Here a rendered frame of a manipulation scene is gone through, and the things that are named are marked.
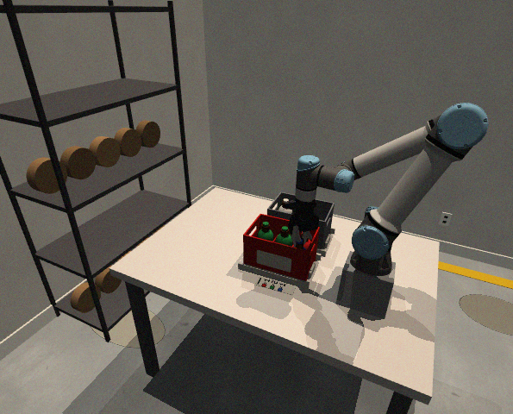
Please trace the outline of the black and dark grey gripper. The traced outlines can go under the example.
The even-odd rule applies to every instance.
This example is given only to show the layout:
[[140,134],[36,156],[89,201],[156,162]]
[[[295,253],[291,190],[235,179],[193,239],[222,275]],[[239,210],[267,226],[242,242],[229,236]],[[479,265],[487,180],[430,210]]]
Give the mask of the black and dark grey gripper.
[[[316,207],[315,199],[311,202],[303,202],[296,198],[296,202],[300,204],[300,208],[296,208],[290,217],[288,228],[291,234],[293,245],[296,246],[297,241],[301,241],[299,231],[303,231],[303,244],[307,238],[312,239],[311,230],[318,229],[319,216],[314,212]],[[308,216],[307,216],[308,210]],[[297,225],[296,225],[297,224]],[[299,225],[298,225],[299,224]]]

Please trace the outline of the beige paper pick list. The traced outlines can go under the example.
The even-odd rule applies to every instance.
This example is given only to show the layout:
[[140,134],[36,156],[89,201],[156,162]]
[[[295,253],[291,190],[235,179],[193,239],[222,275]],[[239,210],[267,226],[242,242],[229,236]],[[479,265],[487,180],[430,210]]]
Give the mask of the beige paper pick list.
[[285,283],[281,283],[281,282],[278,282],[275,280],[266,279],[266,278],[262,278],[262,277],[259,277],[255,284],[258,286],[262,286],[262,287],[272,289],[272,290],[278,291],[278,292],[287,293],[290,295],[293,295],[293,293],[296,289],[296,287],[294,285],[288,285]]

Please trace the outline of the blue bottle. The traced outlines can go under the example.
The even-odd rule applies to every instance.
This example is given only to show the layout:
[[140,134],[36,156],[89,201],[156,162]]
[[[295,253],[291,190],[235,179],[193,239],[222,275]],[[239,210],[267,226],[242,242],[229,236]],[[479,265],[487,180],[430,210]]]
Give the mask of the blue bottle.
[[[305,249],[305,247],[303,246],[303,239],[301,239],[300,242],[297,241],[297,244],[296,246],[293,246],[295,248],[301,248],[301,249]],[[306,249],[305,249],[306,250]]]

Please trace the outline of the red bottle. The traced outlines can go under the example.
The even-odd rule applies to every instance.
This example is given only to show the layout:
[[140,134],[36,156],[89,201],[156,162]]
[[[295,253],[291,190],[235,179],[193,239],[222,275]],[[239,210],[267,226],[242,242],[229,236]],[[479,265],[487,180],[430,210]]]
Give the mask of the red bottle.
[[[303,232],[301,233],[301,239],[303,237]],[[311,241],[309,238],[307,238],[307,241],[305,242],[305,244],[303,245],[305,247],[305,249],[307,250],[309,245],[310,245]]]

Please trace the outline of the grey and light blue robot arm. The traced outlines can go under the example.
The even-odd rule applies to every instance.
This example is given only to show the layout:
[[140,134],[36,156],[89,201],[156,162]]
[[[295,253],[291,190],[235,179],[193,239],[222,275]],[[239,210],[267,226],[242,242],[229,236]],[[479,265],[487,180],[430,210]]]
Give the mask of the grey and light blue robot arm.
[[426,126],[336,167],[320,165],[313,155],[302,156],[297,163],[295,197],[311,202],[317,186],[348,193],[354,180],[419,154],[385,201],[366,208],[364,220],[353,232],[351,265],[363,273],[387,275],[392,268],[392,243],[402,232],[401,224],[452,162],[462,160],[484,138],[488,118],[478,107],[457,103]]

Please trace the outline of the green bottle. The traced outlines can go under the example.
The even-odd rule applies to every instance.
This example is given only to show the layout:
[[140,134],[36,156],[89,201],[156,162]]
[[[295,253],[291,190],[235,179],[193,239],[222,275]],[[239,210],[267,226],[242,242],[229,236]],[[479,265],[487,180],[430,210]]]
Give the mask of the green bottle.
[[292,246],[292,239],[289,235],[289,229],[288,227],[284,226],[281,229],[281,233],[276,238],[277,243],[281,243],[284,245]]
[[273,242],[273,232],[270,230],[270,224],[268,222],[262,223],[262,229],[258,232],[257,238]]

